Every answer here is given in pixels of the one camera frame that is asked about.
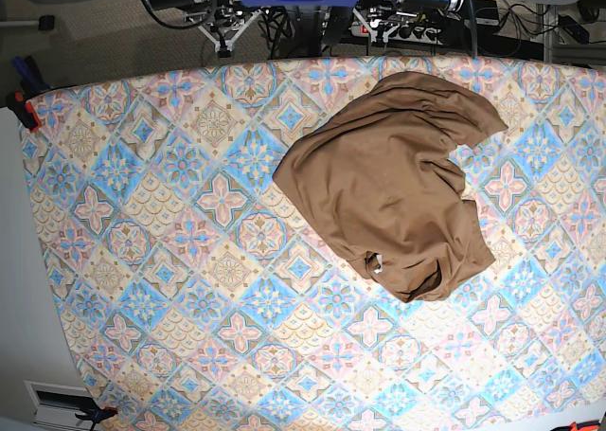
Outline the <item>patterned tablecloth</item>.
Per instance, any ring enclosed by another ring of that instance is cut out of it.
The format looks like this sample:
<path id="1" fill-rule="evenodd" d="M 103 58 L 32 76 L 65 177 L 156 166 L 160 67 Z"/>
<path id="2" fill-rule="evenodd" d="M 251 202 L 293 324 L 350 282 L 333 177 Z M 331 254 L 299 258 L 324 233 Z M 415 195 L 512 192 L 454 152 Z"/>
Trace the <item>patterned tablecloth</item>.
<path id="1" fill-rule="evenodd" d="M 495 263 L 403 304 L 272 183 L 380 79 L 508 125 L 453 161 Z M 605 397 L 605 76 L 455 57 L 281 61 L 55 91 L 22 130 L 48 280 L 104 430 L 467 430 Z"/>

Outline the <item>white floor vent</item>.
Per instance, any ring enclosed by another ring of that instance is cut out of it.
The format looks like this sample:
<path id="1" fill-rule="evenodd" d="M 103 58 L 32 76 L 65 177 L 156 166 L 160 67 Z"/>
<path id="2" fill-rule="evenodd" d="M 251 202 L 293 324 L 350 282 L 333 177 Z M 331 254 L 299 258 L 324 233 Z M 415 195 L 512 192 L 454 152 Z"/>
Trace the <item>white floor vent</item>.
<path id="1" fill-rule="evenodd" d="M 59 386 L 25 381 L 27 393 L 35 407 L 33 424 L 45 430 L 89 430 L 91 423 L 78 419 L 80 409 L 93 405 L 84 387 Z"/>

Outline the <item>blue handled clamp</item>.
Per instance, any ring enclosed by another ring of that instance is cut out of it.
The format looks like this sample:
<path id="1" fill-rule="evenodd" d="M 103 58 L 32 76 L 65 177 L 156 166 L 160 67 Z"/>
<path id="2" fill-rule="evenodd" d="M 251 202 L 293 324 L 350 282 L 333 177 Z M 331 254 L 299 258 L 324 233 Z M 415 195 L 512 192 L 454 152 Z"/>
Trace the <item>blue handled clamp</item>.
<path id="1" fill-rule="evenodd" d="M 51 90 L 51 86 L 45 82 L 42 72 L 32 56 L 14 57 L 11 64 L 20 75 L 20 85 L 29 98 Z"/>

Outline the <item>red black clamp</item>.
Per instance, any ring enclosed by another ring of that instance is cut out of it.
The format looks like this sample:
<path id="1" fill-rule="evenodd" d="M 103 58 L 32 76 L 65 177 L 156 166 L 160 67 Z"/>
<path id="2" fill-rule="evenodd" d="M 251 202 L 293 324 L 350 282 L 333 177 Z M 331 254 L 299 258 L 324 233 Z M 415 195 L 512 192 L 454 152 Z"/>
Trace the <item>red black clamp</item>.
<path id="1" fill-rule="evenodd" d="M 13 99 L 13 112 L 17 118 L 31 133 L 38 131 L 41 127 L 41 121 L 32 103 L 26 100 L 21 92 L 15 92 Z"/>

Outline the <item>white power strip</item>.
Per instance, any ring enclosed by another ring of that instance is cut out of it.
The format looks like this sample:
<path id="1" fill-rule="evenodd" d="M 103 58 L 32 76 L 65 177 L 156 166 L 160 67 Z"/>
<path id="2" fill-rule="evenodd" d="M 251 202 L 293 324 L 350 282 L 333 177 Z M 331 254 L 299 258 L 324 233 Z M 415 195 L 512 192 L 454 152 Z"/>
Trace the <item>white power strip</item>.
<path id="1" fill-rule="evenodd" d="M 389 42 L 403 41 L 424 45 L 443 45 L 438 38 L 438 34 L 441 30 L 434 27 L 400 27 L 398 29 L 386 27 L 384 32 L 387 32 L 388 30 L 391 31 L 388 36 Z M 350 33 L 354 37 L 369 37 L 369 30 L 360 21 L 352 22 Z"/>

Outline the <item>brown t-shirt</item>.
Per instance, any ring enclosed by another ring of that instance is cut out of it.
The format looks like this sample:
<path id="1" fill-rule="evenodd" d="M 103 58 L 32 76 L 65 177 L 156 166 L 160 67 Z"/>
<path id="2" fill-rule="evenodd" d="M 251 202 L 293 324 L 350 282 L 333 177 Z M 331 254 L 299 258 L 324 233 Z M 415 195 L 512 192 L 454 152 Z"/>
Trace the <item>brown t-shirt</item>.
<path id="1" fill-rule="evenodd" d="M 494 261 L 450 153 L 505 129 L 473 91 L 400 72 L 297 140 L 273 179 L 361 277 L 405 303 L 442 300 Z"/>

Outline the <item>orange black clamp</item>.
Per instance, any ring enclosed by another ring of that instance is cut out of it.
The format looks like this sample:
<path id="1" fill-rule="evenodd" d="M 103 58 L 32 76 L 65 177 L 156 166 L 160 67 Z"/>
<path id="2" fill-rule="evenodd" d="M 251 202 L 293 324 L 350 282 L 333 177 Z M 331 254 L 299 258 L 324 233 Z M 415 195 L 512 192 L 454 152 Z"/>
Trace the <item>orange black clamp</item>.
<path id="1" fill-rule="evenodd" d="M 118 410 L 114 407 L 99 408 L 98 406 L 80 408 L 75 413 L 75 417 L 79 420 L 91 422 L 93 425 L 99 424 L 105 420 L 113 418 L 118 413 Z"/>

